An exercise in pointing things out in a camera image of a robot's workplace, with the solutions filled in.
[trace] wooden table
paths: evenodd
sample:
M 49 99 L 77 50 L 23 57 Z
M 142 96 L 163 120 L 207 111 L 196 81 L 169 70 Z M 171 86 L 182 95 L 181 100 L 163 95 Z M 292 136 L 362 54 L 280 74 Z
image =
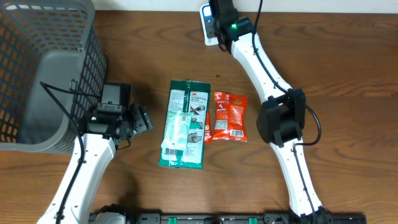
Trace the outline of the wooden table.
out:
M 254 20 L 255 14 L 248 14 Z M 398 16 L 264 13 L 267 54 L 303 88 L 323 128 L 305 148 L 314 187 L 333 212 L 364 212 L 368 223 L 397 223 Z M 94 209 L 119 203 L 165 213 L 287 210 L 279 162 L 256 128 L 260 101 L 240 64 L 203 43 L 194 12 L 98 12 L 110 57 L 108 80 L 136 85 L 155 129 L 134 138 L 106 169 Z M 192 79 L 249 98 L 248 142 L 205 146 L 204 169 L 157 165 L 171 80 Z M 215 104 L 210 105 L 214 124 Z M 317 134 L 307 114 L 304 140 Z M 55 195 L 69 156 L 0 152 L 0 223 L 34 223 Z

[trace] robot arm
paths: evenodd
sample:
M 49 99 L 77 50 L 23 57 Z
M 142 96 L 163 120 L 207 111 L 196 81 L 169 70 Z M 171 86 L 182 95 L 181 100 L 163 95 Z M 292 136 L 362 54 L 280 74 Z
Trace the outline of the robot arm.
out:
M 136 100 L 130 104 L 132 93 L 135 93 Z M 152 128 L 145 107 L 139 106 L 135 88 L 106 82 L 101 101 L 84 114 L 78 127 L 85 150 L 84 161 L 79 162 L 81 147 L 78 136 L 58 191 L 38 223 L 88 223 L 102 176 L 120 141 L 127 139 L 130 142 L 130 138 Z M 66 201 L 60 208 L 64 197 Z M 96 217 L 94 224 L 125 224 L 126 217 L 123 212 L 104 212 Z
M 61 223 L 88 223 L 90 211 L 102 176 L 116 152 L 113 140 L 111 138 L 103 139 L 100 134 L 85 134 L 83 136 L 83 142 L 86 150 L 85 162 L 82 164 L 75 179 L 75 183 L 70 190 L 68 200 L 63 209 L 63 219 Z M 37 223 L 55 223 L 54 218 L 57 216 L 62 198 L 72 179 L 79 158 L 80 145 L 79 141 L 76 139 L 72 158 L 58 191 L 47 211 Z M 125 223 L 125 217 L 123 215 L 117 214 L 115 217 L 117 217 L 115 219 L 123 221 L 121 223 Z
M 254 41 L 257 52 L 269 74 L 261 65 L 253 48 L 253 25 L 247 17 L 239 18 L 232 0 L 211 0 L 214 17 L 214 33 L 218 42 L 225 44 L 226 50 L 240 62 L 253 82 L 262 103 L 262 111 L 257 120 L 257 128 L 266 143 L 271 144 L 277 155 L 289 191 L 290 208 L 297 216 L 307 216 L 322 206 L 311 183 L 303 154 L 303 147 L 296 146 L 298 162 L 303 180 L 292 151 L 294 144 L 303 143 L 305 95 L 292 87 L 279 75 L 262 48 L 258 34 Z M 270 76 L 285 91 L 276 88 Z M 303 181 L 310 198 L 304 190 Z
M 277 80 L 282 88 L 286 90 L 291 89 L 292 87 L 287 82 L 285 82 L 285 80 L 283 80 L 283 78 L 278 74 L 277 70 L 273 66 L 272 62 L 269 60 L 267 54 L 261 46 L 258 34 L 256 34 L 255 36 L 255 41 L 259 55 L 262 58 L 262 61 L 264 62 L 266 67 L 268 68 L 268 71 L 270 71 L 271 75 L 274 77 L 274 80 Z M 285 93 L 280 91 L 278 88 L 275 88 L 273 82 L 268 77 L 267 73 L 264 71 L 263 67 L 258 61 L 256 55 L 253 54 L 253 52 L 254 49 L 252 46 L 252 33 L 242 35 L 239 37 L 239 40 L 232 42 L 231 54 L 236 60 L 240 62 L 240 64 L 249 75 L 259 94 L 261 103 L 266 102 L 270 96 L 278 98 L 284 95 Z M 307 194 L 303 190 L 303 183 L 300 178 L 299 170 L 297 169 L 294 154 L 291 151 L 291 149 L 293 148 L 293 144 L 299 142 L 303 142 L 302 138 L 301 140 L 295 138 L 284 142 L 283 147 L 279 147 L 276 144 L 271 143 L 271 148 L 273 148 L 274 152 L 277 155 L 280 166 L 282 167 L 282 172 L 285 177 L 287 189 L 289 191 L 290 207 L 293 212 L 296 213 L 298 216 L 302 214 L 309 215 L 312 213 Z M 317 211 L 318 207 L 321 206 L 321 201 L 318 199 L 312 186 L 310 174 L 308 173 L 307 165 L 305 163 L 303 147 L 297 146 L 296 151 L 303 172 L 303 177 L 311 197 L 311 201 L 313 203 L 315 211 Z

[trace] green package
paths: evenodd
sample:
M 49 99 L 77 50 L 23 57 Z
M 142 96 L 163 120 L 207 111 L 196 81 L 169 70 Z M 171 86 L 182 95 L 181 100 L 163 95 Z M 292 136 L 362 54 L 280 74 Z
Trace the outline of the green package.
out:
M 193 113 L 193 116 L 188 133 L 187 148 L 184 150 L 162 148 L 160 166 L 203 168 L 204 127 L 209 107 L 210 88 L 210 83 L 171 81 L 166 118 L 178 110 L 184 113 Z

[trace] laundry basket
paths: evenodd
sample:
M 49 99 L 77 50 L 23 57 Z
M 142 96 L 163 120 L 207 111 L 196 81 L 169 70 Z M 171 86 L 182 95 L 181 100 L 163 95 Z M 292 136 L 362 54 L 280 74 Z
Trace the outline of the laundry basket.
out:
M 0 150 L 72 153 L 76 133 L 40 81 L 99 95 L 106 61 L 90 0 L 0 0 Z M 78 121 L 96 98 L 53 91 Z

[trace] red snack package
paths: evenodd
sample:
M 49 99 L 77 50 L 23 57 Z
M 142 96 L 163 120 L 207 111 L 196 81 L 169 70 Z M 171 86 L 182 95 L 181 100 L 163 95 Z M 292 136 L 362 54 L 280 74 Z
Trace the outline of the red snack package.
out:
M 214 92 L 216 124 L 213 139 L 247 141 L 244 130 L 244 112 L 248 99 L 229 93 Z
M 207 111 L 206 125 L 205 125 L 205 143 L 210 143 L 212 141 L 213 141 L 213 138 L 211 136 L 210 116 L 209 116 L 209 111 Z

